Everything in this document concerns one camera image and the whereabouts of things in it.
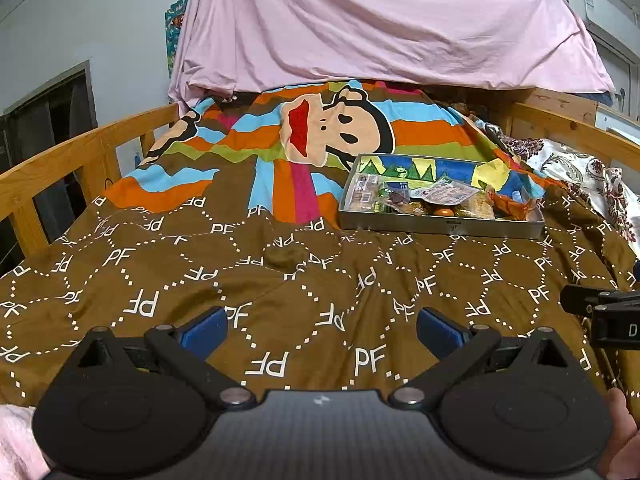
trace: monkey's red mouth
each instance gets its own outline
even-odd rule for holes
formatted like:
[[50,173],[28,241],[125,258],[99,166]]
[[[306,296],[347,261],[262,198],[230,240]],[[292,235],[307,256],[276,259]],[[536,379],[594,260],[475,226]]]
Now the monkey's red mouth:
[[291,137],[289,142],[300,152],[302,156],[306,156],[306,120],[309,115],[309,103],[304,99],[296,108],[289,111],[289,126],[291,127]]

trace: white wall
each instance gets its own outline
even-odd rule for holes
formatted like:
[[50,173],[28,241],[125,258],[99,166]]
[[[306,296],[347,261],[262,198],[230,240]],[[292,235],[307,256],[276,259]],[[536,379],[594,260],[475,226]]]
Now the white wall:
[[[177,0],[0,0],[0,113],[89,59],[98,124],[167,103],[164,12]],[[118,149],[123,174],[140,150]]]

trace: tray of snacks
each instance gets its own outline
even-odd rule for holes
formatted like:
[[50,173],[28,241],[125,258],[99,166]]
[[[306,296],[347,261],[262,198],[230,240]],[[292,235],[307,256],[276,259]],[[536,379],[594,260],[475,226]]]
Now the tray of snacks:
[[341,229],[537,239],[542,189],[500,160],[361,153],[338,208]]

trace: wooden bed frame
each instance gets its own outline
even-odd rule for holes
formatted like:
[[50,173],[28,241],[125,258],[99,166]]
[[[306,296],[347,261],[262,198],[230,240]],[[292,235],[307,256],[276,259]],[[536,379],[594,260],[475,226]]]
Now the wooden bed frame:
[[[541,89],[483,91],[458,89],[465,102],[486,106],[492,121],[515,138],[549,138],[580,152],[595,155],[605,164],[618,160],[640,171],[640,146],[597,129],[598,104]],[[154,130],[174,124],[178,107],[166,105],[101,126],[39,153],[0,175],[0,220],[10,217],[25,257],[49,243],[33,197],[75,171],[89,204],[109,181],[121,178],[116,147],[140,138],[143,156],[153,145]]]

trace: air conditioner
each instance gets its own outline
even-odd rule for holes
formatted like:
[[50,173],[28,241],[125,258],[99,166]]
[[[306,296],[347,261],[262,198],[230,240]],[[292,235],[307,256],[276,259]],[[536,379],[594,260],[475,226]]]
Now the air conditioner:
[[567,0],[587,30],[630,64],[640,64],[640,28],[608,0]]

